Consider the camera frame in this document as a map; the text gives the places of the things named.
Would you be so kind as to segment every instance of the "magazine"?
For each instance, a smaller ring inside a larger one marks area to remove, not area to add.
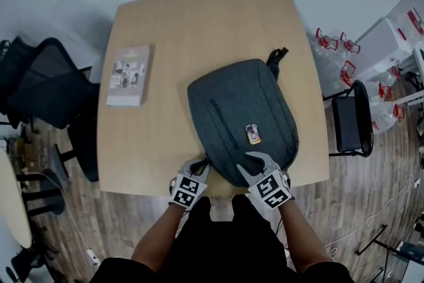
[[[109,80],[106,105],[142,105],[149,59],[149,45],[118,48]]]

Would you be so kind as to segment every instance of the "backpack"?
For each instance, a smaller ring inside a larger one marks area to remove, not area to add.
[[[282,170],[296,158],[296,124],[277,84],[278,63],[287,52],[273,51],[266,64],[252,59],[219,68],[187,88],[191,118],[205,153],[234,186],[248,186],[237,163],[252,176],[263,169],[245,152],[269,154]]]

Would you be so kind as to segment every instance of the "chair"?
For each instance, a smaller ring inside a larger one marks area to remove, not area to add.
[[[98,97],[99,84],[90,83],[76,68],[59,40],[47,38],[32,53],[32,63],[26,66],[7,103],[15,111],[42,119],[58,129],[69,127],[74,150],[64,157],[54,146],[54,169],[61,179],[67,180],[63,163],[76,156],[87,179],[97,181]]]
[[[53,257],[51,257],[48,252],[57,254],[58,251],[51,249],[45,243],[42,233],[45,232],[46,228],[39,228],[37,224],[31,220],[29,223],[32,231],[32,246],[29,249],[23,248],[22,251],[17,256],[13,257],[11,261],[19,281],[13,279],[14,274],[10,268],[7,270],[7,274],[13,282],[26,282],[26,279],[32,269],[45,266],[53,282],[62,282],[64,275],[51,266],[48,261],[53,260]]]
[[[21,121],[31,123],[31,117],[12,109],[7,103],[8,97],[16,91],[26,70],[34,61],[36,48],[25,44],[20,37],[12,43],[8,40],[0,42],[0,112],[7,116],[10,125],[16,129]]]
[[[374,133],[372,131],[370,103],[364,84],[355,80],[350,89],[323,100],[329,99],[332,99],[336,145],[339,152],[330,153],[329,156],[370,156]]]

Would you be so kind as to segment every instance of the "plastic jug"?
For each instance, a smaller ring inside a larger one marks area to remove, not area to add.
[[[370,106],[379,104],[387,99],[392,98],[392,89],[389,86],[383,86],[378,82],[364,83]]]
[[[350,54],[352,53],[359,54],[360,46],[354,44],[351,40],[347,40],[346,34],[344,32],[342,32],[342,34],[340,35],[339,42],[340,48],[337,56],[341,62],[348,60],[350,58]]]
[[[321,91],[325,97],[344,91],[352,86],[352,77],[356,67],[348,60],[344,62],[343,67],[338,72],[327,78]]]
[[[329,72],[329,64],[337,53],[339,42],[337,39],[330,38],[329,36],[323,36],[321,29],[317,28],[315,34],[307,33],[309,44],[311,45],[312,55],[317,69],[319,85],[321,86],[321,92],[324,94],[324,90],[329,83],[329,77],[332,76]]]
[[[378,74],[373,77],[371,80],[374,82],[380,82],[383,86],[392,87],[395,84],[396,80],[400,79],[401,75],[399,68],[397,66],[392,66],[389,70]]]
[[[405,108],[393,102],[385,101],[370,109],[372,129],[375,134],[387,131],[396,124],[398,119],[405,118]]]

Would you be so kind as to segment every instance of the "person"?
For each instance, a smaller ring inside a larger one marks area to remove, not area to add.
[[[193,206],[176,237],[185,207],[171,203],[140,240],[132,258],[104,260],[92,283],[214,281],[353,282],[342,264],[330,261],[294,199],[278,207],[296,269],[287,267],[283,244],[245,195],[232,199],[234,218],[212,222],[211,202]]]

